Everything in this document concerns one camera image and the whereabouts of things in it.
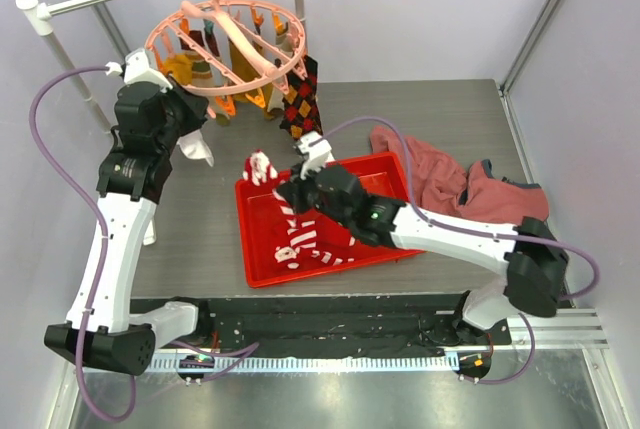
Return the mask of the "red santa sock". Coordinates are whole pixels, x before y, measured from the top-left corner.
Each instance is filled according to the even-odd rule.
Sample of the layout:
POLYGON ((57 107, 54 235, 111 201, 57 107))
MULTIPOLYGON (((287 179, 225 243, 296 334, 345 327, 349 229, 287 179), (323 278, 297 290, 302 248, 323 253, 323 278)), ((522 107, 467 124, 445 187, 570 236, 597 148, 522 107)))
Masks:
POLYGON ((296 270, 300 267, 300 250, 290 246, 277 246, 274 252, 275 265, 278 269, 296 270))

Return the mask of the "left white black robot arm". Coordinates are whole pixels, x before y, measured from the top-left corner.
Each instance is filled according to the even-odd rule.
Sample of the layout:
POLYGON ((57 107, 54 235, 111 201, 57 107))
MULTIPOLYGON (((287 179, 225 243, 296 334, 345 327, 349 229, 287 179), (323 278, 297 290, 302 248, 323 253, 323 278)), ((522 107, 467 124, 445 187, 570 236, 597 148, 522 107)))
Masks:
POLYGON ((213 324, 200 303, 178 298, 133 316, 130 297, 143 245, 172 171, 181 137, 195 135, 208 102, 178 84, 162 89, 138 82, 120 89, 114 144, 98 169, 97 224, 81 287, 62 324, 47 327, 44 344, 69 362, 141 375, 154 351, 181 338, 205 346, 213 324))

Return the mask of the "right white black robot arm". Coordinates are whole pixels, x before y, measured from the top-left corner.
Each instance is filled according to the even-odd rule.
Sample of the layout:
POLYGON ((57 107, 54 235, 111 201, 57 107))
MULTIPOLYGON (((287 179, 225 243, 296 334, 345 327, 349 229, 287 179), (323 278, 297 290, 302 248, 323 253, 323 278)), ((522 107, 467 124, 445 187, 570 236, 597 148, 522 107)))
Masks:
POLYGON ((296 165, 275 193, 294 214, 315 210, 364 245, 432 252, 496 274, 491 283, 461 297, 451 329, 462 343, 477 342, 512 315, 552 318, 557 313, 569 257, 539 219, 493 224, 432 213, 368 192, 340 164, 308 174, 296 165))

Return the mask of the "red white striped sock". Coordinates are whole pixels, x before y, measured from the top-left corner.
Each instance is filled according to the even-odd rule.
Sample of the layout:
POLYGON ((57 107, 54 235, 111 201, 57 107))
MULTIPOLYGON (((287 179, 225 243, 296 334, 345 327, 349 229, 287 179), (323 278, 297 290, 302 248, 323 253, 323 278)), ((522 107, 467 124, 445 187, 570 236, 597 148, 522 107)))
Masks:
POLYGON ((280 223, 272 231, 273 254, 277 246, 290 246, 300 250, 299 262, 302 269, 309 261, 321 266, 337 266, 351 263, 355 238, 342 226, 331 220, 298 221, 295 229, 287 222, 280 223))
POLYGON ((242 177, 245 181, 251 182, 256 187, 268 186, 271 184, 272 194, 276 199, 280 212, 284 216, 289 228, 295 229, 298 226, 297 217, 294 214, 293 209, 275 189, 275 183, 278 180, 278 171, 262 150, 252 152, 245 159, 242 177))

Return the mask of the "white black striped sock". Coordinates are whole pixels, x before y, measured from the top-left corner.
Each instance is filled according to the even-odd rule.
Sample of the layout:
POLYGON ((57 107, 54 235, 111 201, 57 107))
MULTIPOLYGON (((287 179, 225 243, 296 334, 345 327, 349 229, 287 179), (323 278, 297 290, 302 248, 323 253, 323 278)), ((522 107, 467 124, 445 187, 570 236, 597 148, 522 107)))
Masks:
POLYGON ((193 131, 180 137, 177 140, 177 145, 180 148, 182 154, 190 160, 203 160, 210 167, 215 164, 214 156, 210 147, 204 141, 203 135, 200 130, 193 131))

